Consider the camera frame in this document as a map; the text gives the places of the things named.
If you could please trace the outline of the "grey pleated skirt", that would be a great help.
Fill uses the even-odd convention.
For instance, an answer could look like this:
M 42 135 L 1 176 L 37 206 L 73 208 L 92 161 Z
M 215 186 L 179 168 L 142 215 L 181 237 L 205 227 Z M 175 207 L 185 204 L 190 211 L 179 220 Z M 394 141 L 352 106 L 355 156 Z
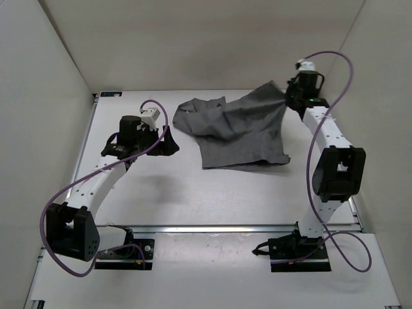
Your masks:
M 248 170 L 290 163 L 281 136 L 285 112 L 285 95 L 271 80 L 231 102 L 225 97 L 184 102 L 173 126 L 195 139 L 203 169 Z

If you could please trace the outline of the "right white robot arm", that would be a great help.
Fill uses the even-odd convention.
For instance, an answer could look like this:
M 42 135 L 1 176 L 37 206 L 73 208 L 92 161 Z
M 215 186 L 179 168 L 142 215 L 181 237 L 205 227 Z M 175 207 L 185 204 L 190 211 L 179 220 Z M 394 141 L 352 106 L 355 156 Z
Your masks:
M 366 161 L 365 150 L 354 147 L 327 114 L 329 104 L 319 98 L 319 77 L 324 81 L 324 76 L 315 70 L 299 70 L 288 81 L 286 90 L 286 105 L 298 113 L 315 140 L 310 149 L 317 146 L 321 153 L 313 172 L 310 172 L 311 159 L 306 161 L 308 193 L 312 202 L 303 219 L 297 222 L 300 235 L 288 242 L 289 252 L 297 258 L 303 258 L 311 251 L 310 240 L 322 238 L 323 225 L 343 203 L 359 192 Z

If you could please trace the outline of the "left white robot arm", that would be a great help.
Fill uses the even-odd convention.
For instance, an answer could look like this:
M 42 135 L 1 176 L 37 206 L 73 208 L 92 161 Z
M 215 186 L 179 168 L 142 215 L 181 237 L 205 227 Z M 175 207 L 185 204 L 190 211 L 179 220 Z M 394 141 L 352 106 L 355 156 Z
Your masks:
M 139 156 L 171 156 L 179 151 L 169 127 L 161 131 L 157 128 L 159 115 L 159 109 L 149 108 L 136 116 L 123 116 L 90 176 L 76 183 L 62 203 L 48 206 L 45 234 L 51 252 L 88 262 L 101 251 L 113 249 L 119 256 L 134 251 L 135 241 L 128 228 L 98 227 L 95 216 L 110 190 Z

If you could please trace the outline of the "right blue label sticker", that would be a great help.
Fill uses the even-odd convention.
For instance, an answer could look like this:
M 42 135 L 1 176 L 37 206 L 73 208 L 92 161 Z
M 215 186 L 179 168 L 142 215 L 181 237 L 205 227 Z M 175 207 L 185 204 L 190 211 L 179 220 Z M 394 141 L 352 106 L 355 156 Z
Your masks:
M 293 90 L 293 92 L 291 92 L 291 96 L 293 97 L 298 97 L 298 96 L 302 96 L 302 97 L 307 97 L 307 96 L 311 96 L 312 95 L 312 91 L 311 90 L 307 90 L 307 89 L 295 89 Z

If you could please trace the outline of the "blue label sticker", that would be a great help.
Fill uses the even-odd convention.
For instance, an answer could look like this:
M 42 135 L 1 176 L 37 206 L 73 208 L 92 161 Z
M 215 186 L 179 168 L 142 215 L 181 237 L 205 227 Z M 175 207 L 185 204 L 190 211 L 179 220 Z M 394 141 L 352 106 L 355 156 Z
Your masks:
M 100 97 L 121 97 L 121 91 L 103 91 L 100 93 Z
M 307 90 L 307 89 L 295 89 L 293 90 L 293 92 L 291 92 L 291 96 L 293 97 L 298 97 L 298 96 L 302 96 L 302 97 L 307 97 L 307 96 L 311 96 L 312 95 L 312 91 L 311 90 Z

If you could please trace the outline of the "left blue label sticker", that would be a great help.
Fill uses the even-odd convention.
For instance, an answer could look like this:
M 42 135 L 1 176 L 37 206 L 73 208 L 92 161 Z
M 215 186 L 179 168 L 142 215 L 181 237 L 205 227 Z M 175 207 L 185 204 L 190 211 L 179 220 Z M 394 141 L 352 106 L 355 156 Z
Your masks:
M 121 97 L 121 91 L 103 91 L 100 93 L 100 97 Z

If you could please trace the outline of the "aluminium table rail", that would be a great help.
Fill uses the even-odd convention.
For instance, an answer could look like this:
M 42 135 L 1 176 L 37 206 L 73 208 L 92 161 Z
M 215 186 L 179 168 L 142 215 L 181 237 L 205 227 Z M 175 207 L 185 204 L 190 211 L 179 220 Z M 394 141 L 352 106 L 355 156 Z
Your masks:
M 135 233 L 272 233 L 292 232 L 294 225 L 131 225 Z

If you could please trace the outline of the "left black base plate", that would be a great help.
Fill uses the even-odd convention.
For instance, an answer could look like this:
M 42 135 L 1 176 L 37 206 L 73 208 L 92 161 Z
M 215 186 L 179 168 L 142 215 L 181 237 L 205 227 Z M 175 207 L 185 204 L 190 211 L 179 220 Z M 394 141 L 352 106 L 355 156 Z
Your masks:
M 127 244 L 134 243 L 139 246 L 141 251 L 135 247 L 127 247 L 100 253 L 94 268 L 96 270 L 152 270 L 155 253 L 154 237 L 132 233 L 126 240 Z

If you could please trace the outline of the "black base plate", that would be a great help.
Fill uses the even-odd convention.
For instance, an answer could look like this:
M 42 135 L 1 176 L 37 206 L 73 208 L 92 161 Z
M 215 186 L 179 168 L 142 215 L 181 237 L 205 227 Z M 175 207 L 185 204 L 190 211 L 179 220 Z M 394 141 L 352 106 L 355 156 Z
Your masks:
M 332 270 L 323 237 L 307 238 L 297 230 L 286 236 L 269 238 L 252 253 L 255 256 L 268 256 L 272 273 Z
M 141 251 L 135 247 L 127 247 L 100 253 L 94 268 L 96 270 L 152 270 L 155 253 L 154 237 L 132 233 L 126 240 L 127 244 L 134 243 L 139 246 Z

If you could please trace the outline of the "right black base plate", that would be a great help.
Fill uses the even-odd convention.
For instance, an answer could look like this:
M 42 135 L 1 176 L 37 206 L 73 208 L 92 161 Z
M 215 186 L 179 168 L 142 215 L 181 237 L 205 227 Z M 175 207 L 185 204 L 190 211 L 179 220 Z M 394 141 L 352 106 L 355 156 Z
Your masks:
M 307 238 L 297 230 L 286 236 L 269 238 L 252 253 L 255 256 L 268 256 L 272 273 L 332 270 L 323 237 Z

